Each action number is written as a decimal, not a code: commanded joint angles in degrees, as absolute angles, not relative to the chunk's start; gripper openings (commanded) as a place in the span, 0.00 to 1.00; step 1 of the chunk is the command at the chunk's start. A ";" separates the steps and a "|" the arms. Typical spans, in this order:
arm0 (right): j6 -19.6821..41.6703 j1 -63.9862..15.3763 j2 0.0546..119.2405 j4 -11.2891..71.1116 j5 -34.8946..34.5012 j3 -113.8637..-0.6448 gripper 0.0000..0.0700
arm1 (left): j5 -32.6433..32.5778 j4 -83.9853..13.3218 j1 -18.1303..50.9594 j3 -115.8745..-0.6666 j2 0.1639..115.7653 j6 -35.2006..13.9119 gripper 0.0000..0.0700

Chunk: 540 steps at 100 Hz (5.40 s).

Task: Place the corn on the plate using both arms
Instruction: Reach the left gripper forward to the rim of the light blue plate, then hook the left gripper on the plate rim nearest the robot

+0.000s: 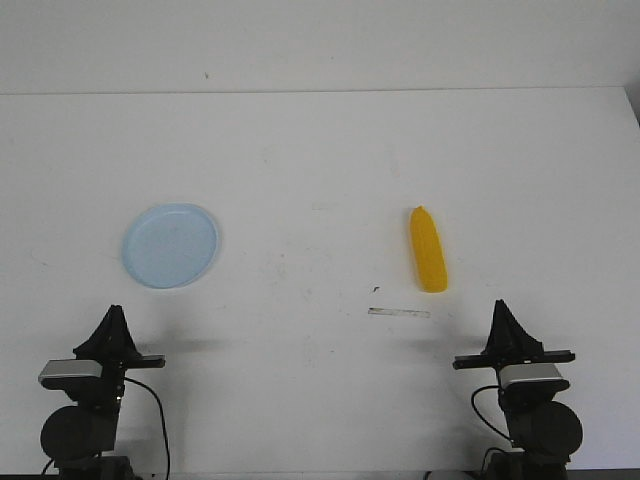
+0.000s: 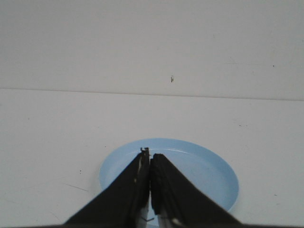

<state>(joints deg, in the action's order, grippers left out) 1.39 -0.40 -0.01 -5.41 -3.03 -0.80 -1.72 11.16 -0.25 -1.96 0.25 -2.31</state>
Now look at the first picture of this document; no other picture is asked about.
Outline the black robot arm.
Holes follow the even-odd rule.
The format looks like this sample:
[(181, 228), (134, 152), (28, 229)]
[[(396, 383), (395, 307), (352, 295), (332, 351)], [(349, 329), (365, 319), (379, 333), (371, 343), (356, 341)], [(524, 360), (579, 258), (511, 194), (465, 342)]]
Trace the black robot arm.
[[(583, 426), (577, 414), (554, 399), (570, 388), (557, 366), (576, 359), (570, 350), (547, 350), (517, 321), (506, 302), (494, 304), (492, 323), (484, 350), (457, 356), (456, 370), (491, 368), (496, 383), (474, 390), (470, 405), (479, 420), (506, 440), (507, 451), (489, 447), (477, 479), (566, 479), (566, 465), (583, 442)], [(494, 390), (507, 430), (494, 426), (477, 405), (477, 396)]]
[(115, 455), (116, 435), (125, 394), (131, 383), (146, 390), (159, 411), (166, 470), (171, 458), (162, 401), (148, 385), (127, 376), (129, 370), (161, 369), (163, 355), (140, 353), (131, 336), (123, 307), (112, 305), (89, 338), (73, 349), (70, 359), (47, 361), (38, 383), (62, 391), (72, 401), (44, 422), (40, 445), (58, 470), (59, 479), (137, 479), (128, 456)]

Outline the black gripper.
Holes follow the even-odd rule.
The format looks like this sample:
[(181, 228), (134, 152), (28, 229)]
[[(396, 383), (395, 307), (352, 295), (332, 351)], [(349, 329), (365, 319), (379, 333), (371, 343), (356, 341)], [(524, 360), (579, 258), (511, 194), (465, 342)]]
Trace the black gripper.
[[(500, 353), (504, 346), (504, 323), (511, 349), (518, 353)], [(544, 350), (543, 344), (529, 335), (517, 321), (506, 302), (495, 302), (489, 336), (482, 353), (455, 356), (454, 370), (491, 368), (500, 370), (509, 365), (537, 363), (570, 363), (575, 353), (568, 349)]]
[[(115, 319), (117, 343), (113, 334)], [(120, 305), (109, 307), (96, 330), (73, 349), (73, 354), (77, 361), (101, 367), (99, 374), (83, 374), (74, 381), (73, 400), (121, 400), (128, 370), (162, 369), (166, 365), (164, 355), (143, 355), (138, 351)]]

